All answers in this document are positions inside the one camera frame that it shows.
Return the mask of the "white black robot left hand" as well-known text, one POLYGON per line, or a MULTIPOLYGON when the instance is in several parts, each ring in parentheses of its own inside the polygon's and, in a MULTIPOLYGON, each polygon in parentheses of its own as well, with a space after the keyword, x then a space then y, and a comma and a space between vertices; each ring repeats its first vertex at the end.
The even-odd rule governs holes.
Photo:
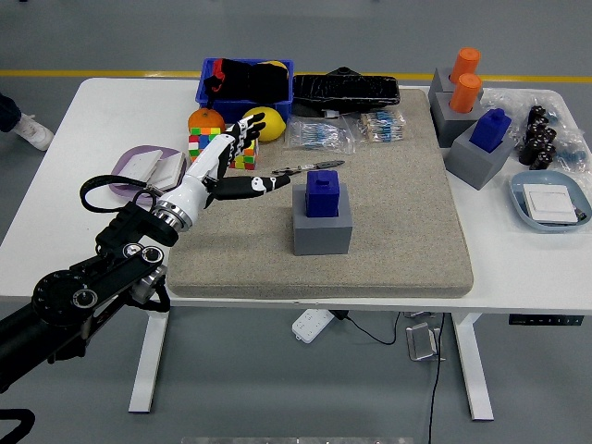
POLYGON ((262 196, 290 183, 278 177, 228 177, 227 169, 265 127, 263 113, 250 115, 214 137, 182 178, 181 184, 157 200, 157 215, 169 214, 188 228, 213 200, 241 200, 262 196))

